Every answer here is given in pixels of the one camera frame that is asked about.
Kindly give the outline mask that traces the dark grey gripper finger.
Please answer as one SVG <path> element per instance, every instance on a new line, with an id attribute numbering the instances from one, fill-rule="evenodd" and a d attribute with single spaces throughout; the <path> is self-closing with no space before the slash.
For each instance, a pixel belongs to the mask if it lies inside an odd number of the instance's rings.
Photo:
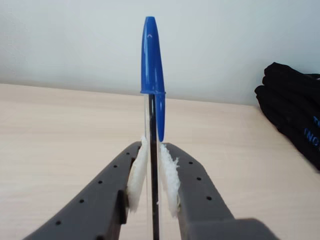
<path id="1" fill-rule="evenodd" d="M 180 182 L 177 218 L 183 240 L 276 240 L 255 218 L 235 218 L 203 165 L 172 143 L 162 145 Z"/>
<path id="2" fill-rule="evenodd" d="M 117 240 L 139 205 L 147 174 L 148 142 L 134 142 L 114 158 L 28 240 Z"/>

